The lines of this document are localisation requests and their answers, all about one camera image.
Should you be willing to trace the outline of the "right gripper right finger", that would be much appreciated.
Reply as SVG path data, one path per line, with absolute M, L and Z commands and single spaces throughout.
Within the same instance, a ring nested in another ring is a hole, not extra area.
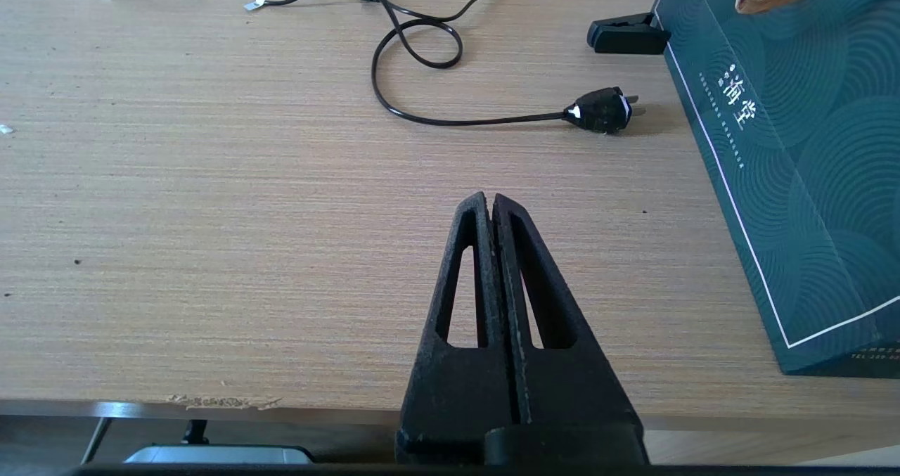
M 497 195 L 492 221 L 513 410 L 485 462 L 647 465 L 642 422 L 530 214 Z

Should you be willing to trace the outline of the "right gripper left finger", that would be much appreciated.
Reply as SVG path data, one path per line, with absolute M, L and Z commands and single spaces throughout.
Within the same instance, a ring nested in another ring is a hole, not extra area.
M 497 221 L 476 192 L 458 205 L 409 376 L 395 437 L 398 463 L 500 466 L 497 435 L 520 418 L 515 399 L 508 278 Z M 477 345 L 448 340 L 462 256 L 475 264 Z

